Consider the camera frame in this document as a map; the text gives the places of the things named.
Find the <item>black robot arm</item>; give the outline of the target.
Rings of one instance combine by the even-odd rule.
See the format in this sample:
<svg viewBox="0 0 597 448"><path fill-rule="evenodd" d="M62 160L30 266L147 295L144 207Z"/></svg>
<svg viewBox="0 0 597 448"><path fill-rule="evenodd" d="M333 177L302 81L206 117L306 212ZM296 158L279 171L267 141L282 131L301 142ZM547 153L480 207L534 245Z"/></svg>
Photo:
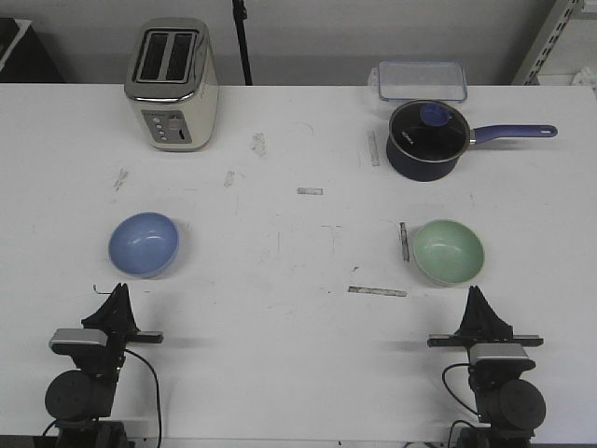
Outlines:
<svg viewBox="0 0 597 448"><path fill-rule="evenodd" d="M471 286L465 312L453 334L431 334L429 347L466 350L468 385L475 407L466 406L477 425L459 419L451 424L449 447L529 447L535 430L547 415L541 392L521 375L535 368L525 351L544 343L538 335L516 335L485 299Z"/></svg>
<svg viewBox="0 0 597 448"><path fill-rule="evenodd" d="M128 348L130 343L163 342L159 331L142 331L135 322L128 285L118 283L106 301L75 329L56 329L49 349L70 357L75 368L55 377L45 395L45 407L58 429L56 447L134 447L124 423L110 415L120 371L127 355L144 363L155 384L157 445L163 437L160 383L154 367Z"/></svg>

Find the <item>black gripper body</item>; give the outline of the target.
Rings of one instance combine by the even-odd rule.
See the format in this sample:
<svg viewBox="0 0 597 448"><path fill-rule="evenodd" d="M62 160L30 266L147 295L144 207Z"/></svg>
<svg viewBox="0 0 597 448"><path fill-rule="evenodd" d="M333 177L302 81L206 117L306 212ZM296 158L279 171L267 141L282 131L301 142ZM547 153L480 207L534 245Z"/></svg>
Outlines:
<svg viewBox="0 0 597 448"><path fill-rule="evenodd" d="M509 334L492 335L484 329L458 329L452 334L430 334L427 346L471 348L478 343L517 343L523 347L538 347L544 344L539 335Z"/></svg>
<svg viewBox="0 0 597 448"><path fill-rule="evenodd" d="M84 329L99 329L109 337L119 338L123 344L160 344L164 341L161 331L141 331L132 315L113 314L104 318L89 316L82 319L81 324Z"/></svg>

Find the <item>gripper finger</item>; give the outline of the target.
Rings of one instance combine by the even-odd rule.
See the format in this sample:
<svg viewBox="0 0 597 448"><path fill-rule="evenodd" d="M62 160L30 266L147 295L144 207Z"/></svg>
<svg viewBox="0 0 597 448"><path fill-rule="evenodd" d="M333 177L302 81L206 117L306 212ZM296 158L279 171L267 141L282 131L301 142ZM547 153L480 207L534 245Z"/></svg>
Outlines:
<svg viewBox="0 0 597 448"><path fill-rule="evenodd" d="M135 322L134 315L132 312L130 291L129 291L129 287L126 283L120 284L119 307L120 307L121 320L123 322L123 325L127 325L128 327L135 327L136 322Z"/></svg>
<svg viewBox="0 0 597 448"><path fill-rule="evenodd" d="M476 313L476 290L475 286L470 286L467 294L465 311L459 327L460 332L473 332L477 325Z"/></svg>
<svg viewBox="0 0 597 448"><path fill-rule="evenodd" d="M511 332L512 327L501 319L487 302L480 287L473 286L477 319L482 332Z"/></svg>
<svg viewBox="0 0 597 448"><path fill-rule="evenodd" d="M111 293L108 294L108 298L105 302L97 309L97 311L90 317L92 321L104 322L109 316L111 316L118 308L118 297L122 288L121 283L117 283Z"/></svg>

